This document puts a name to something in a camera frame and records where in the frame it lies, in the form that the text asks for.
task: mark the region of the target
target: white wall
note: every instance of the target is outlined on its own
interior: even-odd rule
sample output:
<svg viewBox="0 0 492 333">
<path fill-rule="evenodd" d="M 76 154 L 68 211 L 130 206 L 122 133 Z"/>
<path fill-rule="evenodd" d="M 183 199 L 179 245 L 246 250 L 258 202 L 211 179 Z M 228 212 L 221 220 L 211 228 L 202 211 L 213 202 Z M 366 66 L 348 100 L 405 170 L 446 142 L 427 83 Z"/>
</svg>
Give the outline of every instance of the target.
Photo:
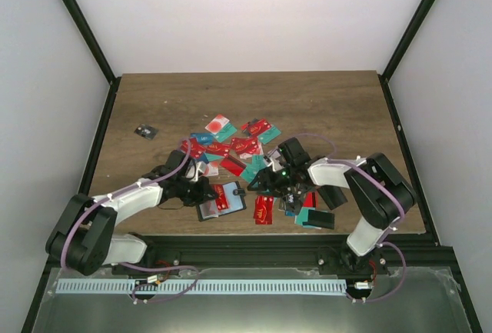
<svg viewBox="0 0 492 333">
<path fill-rule="evenodd" d="M 78 0 L 116 74 L 377 69 L 420 0 Z"/>
<path fill-rule="evenodd" d="M 437 0 L 391 91 L 440 239 L 492 331 L 492 7 Z"/>
<path fill-rule="evenodd" d="M 61 0 L 0 0 L 0 331 L 18 333 L 108 84 Z"/>
</svg>

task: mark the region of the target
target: wooden table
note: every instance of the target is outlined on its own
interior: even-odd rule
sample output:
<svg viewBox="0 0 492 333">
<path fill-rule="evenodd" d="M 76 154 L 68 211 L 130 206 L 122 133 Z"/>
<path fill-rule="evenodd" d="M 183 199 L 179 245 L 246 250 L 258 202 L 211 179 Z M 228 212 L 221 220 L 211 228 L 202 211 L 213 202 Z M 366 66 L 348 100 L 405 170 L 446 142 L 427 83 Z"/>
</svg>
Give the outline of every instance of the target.
<svg viewBox="0 0 492 333">
<path fill-rule="evenodd" d="M 335 158 L 355 158 L 383 152 L 407 176 L 403 156 L 375 72 L 262 72 L 124 75 L 98 160 L 91 195 L 114 191 L 135 182 L 153 167 L 165 163 L 180 138 L 204 127 L 222 114 L 239 128 L 253 118 L 266 118 L 282 135 L 265 149 L 287 137 L 313 132 L 337 144 Z M 159 129 L 153 140 L 134 133 L 141 123 Z M 316 138 L 301 138 L 311 156 L 331 148 Z M 221 168 L 212 183 L 238 180 Z M 247 185 L 239 178 L 241 186 Z M 150 208 L 118 226 L 118 232 L 154 235 L 236 235 L 348 233 L 361 214 L 349 202 L 337 208 L 336 229 L 306 229 L 274 209 L 273 225 L 256 225 L 255 195 L 246 196 L 247 209 L 199 222 L 195 208 Z M 179 200 L 162 205 L 179 208 Z M 424 224 L 415 206 L 401 231 L 421 233 Z"/>
</svg>

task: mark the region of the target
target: black metal frame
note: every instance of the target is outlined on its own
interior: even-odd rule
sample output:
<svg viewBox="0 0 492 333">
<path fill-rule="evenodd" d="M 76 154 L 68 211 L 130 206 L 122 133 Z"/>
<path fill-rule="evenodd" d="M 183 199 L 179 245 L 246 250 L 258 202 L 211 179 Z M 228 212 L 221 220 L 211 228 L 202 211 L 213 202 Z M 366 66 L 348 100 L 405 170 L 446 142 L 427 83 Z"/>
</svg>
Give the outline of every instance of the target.
<svg viewBox="0 0 492 333">
<path fill-rule="evenodd" d="M 98 130 L 91 148 L 91 153 L 85 168 L 80 185 L 80 192 L 87 194 L 102 142 L 108 127 L 111 111 L 115 103 L 120 78 L 116 78 L 108 64 L 97 40 L 92 33 L 81 9 L 75 0 L 62 0 L 68 12 L 74 19 L 79 31 L 90 48 L 95 60 L 108 80 L 109 91 L 104 111 L 98 125 Z M 454 251 L 451 247 L 439 245 L 434 223 L 425 200 L 422 185 L 405 138 L 404 131 L 398 118 L 397 109 L 391 97 L 388 82 L 394 74 L 404 53 L 407 51 L 414 36 L 435 0 L 422 0 L 407 27 L 400 43 L 394 51 L 383 75 L 379 75 L 384 98 L 391 115 L 391 120 L 403 152 L 404 160 L 411 178 L 412 185 L 419 196 L 419 207 L 424 220 L 426 232 L 420 235 L 390 235 L 389 241 L 395 243 L 405 254 L 410 266 L 447 266 L 451 269 L 454 279 L 460 284 L 461 301 L 464 304 L 472 330 L 482 332 L 480 323 L 471 302 L 468 290 L 460 272 Z M 324 253 L 338 250 L 345 240 L 345 235 L 276 235 L 276 236 L 154 236 L 149 239 L 154 244 L 158 257 L 163 259 L 178 259 L 181 264 L 196 265 L 199 268 L 213 267 L 319 267 L 320 272 L 329 272 L 329 269 L 318 264 Z M 383 250 L 387 266 L 398 266 L 399 256 L 393 250 Z M 35 316 L 48 281 L 49 271 L 58 267 L 59 263 L 51 258 L 43 271 L 38 290 L 33 298 L 28 317 L 25 320 L 23 332 L 31 331 L 35 323 Z"/>
</svg>

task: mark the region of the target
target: red card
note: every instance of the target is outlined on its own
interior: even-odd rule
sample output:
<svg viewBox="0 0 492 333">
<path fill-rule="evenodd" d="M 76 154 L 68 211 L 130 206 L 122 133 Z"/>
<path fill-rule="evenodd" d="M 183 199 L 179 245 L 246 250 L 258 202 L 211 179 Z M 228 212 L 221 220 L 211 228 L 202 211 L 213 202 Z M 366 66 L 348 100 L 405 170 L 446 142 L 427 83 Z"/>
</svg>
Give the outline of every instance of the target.
<svg viewBox="0 0 492 333">
<path fill-rule="evenodd" d="M 261 133 L 266 132 L 271 128 L 271 124 L 266 121 L 266 119 L 261 119 L 260 121 L 251 124 L 247 127 L 248 133 L 253 137 L 259 136 Z"/>
<path fill-rule="evenodd" d="M 231 149 L 236 154 L 253 154 L 258 150 L 259 144 L 256 137 L 251 138 L 233 138 L 231 140 Z"/>
<path fill-rule="evenodd" d="M 227 158 L 230 150 L 231 145 L 228 145 L 227 143 L 213 142 L 211 145 L 207 146 L 205 152 Z"/>
<path fill-rule="evenodd" d="M 191 142 L 190 156 L 192 158 L 199 158 L 201 156 L 201 154 L 203 154 L 205 152 L 205 146 L 200 145 L 195 137 L 189 138 L 189 140 Z M 183 152 L 187 152 L 188 151 L 188 141 L 183 141 L 181 143 L 180 149 Z"/>
<path fill-rule="evenodd" d="M 224 160 L 222 160 L 220 166 L 222 168 L 227 169 L 230 173 L 234 174 L 237 177 L 241 175 L 244 168 L 246 168 L 244 162 L 240 162 L 239 160 L 233 158 L 232 156 L 229 156 Z"/>
<path fill-rule="evenodd" d="M 270 196 L 258 196 L 254 203 L 254 223 L 257 225 L 273 224 L 274 198 Z"/>
<path fill-rule="evenodd" d="M 225 197 L 224 186 L 223 185 L 210 185 L 214 191 L 217 192 L 218 198 L 215 200 L 217 209 L 219 211 L 224 211 L 229 208 L 228 200 Z"/>
<path fill-rule="evenodd" d="M 302 204 L 304 208 L 316 208 L 316 192 L 309 192 L 306 194 L 306 199 L 304 200 L 304 204 Z"/>
</svg>

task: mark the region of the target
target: wooden tabletop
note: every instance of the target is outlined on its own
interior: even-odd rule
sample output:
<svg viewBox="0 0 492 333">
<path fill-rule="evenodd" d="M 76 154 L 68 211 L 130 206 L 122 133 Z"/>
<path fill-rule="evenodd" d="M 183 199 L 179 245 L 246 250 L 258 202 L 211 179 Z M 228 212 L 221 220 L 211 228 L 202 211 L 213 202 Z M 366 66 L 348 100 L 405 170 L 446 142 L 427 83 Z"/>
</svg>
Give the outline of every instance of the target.
<svg viewBox="0 0 492 333">
<path fill-rule="evenodd" d="M 181 138 L 204 127 L 217 114 L 239 128 L 253 118 L 266 118 L 282 135 L 264 146 L 273 148 L 292 135 L 312 132 L 337 145 L 335 158 L 355 158 L 383 152 L 408 178 L 403 156 L 375 72 L 254 72 L 124 75 L 94 180 L 91 195 L 117 190 L 135 182 L 153 167 L 165 163 Z M 153 140 L 134 133 L 140 124 L 159 131 Z M 243 136 L 240 132 L 234 136 Z M 300 138 L 314 155 L 331 147 L 316 138 Z M 221 168 L 212 183 L 239 180 Z M 117 231 L 153 235 L 236 235 L 348 233 L 361 213 L 349 191 L 349 202 L 334 210 L 336 228 L 306 229 L 274 208 L 273 225 L 256 225 L 255 194 L 246 196 L 247 209 L 199 222 L 195 208 L 171 200 L 163 208 L 150 208 L 122 222 Z M 417 206 L 401 225 L 404 232 L 424 232 Z"/>
</svg>

